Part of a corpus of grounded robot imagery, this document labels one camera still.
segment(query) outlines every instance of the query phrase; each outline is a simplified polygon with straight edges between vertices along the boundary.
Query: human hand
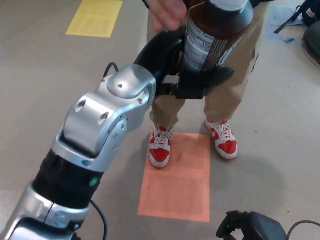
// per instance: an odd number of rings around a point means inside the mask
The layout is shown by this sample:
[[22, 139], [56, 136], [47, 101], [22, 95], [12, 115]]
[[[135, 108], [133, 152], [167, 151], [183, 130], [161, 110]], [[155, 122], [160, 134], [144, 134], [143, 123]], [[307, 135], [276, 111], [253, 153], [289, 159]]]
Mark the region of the human hand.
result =
[[154, 28], [175, 31], [187, 17], [187, 7], [183, 0], [147, 0]]

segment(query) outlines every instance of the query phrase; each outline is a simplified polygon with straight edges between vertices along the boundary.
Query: green light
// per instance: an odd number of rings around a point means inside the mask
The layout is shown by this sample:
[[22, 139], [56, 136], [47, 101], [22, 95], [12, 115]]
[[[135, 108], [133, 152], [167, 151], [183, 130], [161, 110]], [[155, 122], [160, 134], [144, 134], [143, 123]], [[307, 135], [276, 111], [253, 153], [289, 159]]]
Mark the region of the green light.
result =
[[97, 177], [94, 177], [91, 179], [91, 181], [89, 182], [89, 186], [90, 187], [94, 187], [99, 183], [99, 179]]

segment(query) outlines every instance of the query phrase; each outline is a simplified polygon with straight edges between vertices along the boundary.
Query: sneaker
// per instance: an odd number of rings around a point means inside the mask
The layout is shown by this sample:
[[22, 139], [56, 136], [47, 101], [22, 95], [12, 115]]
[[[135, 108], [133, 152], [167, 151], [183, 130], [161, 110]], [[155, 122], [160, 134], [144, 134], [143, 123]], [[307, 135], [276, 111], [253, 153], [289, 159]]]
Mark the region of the sneaker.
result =
[[218, 154], [226, 160], [235, 159], [238, 156], [238, 144], [229, 121], [210, 122], [207, 118], [204, 123], [212, 133]]
[[165, 127], [156, 124], [153, 127], [148, 156], [150, 163], [155, 168], [162, 169], [169, 162], [173, 131], [173, 128], [167, 130]]

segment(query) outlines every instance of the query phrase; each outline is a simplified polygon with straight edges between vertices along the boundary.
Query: orange paper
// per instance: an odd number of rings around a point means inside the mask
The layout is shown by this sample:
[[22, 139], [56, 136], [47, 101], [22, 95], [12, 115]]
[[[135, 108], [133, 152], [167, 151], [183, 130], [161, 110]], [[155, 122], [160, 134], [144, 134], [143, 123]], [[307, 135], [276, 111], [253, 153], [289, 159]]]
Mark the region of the orange paper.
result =
[[138, 214], [210, 222], [210, 136], [175, 132], [163, 169], [147, 158]]

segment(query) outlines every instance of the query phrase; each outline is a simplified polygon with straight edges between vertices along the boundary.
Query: bottle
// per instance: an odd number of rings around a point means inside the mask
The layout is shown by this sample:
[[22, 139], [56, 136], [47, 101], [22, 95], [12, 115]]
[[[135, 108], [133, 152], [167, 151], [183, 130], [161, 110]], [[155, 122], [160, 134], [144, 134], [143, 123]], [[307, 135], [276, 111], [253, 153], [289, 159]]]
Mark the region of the bottle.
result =
[[205, 0], [189, 16], [181, 71], [203, 73], [224, 64], [254, 11], [249, 0]]

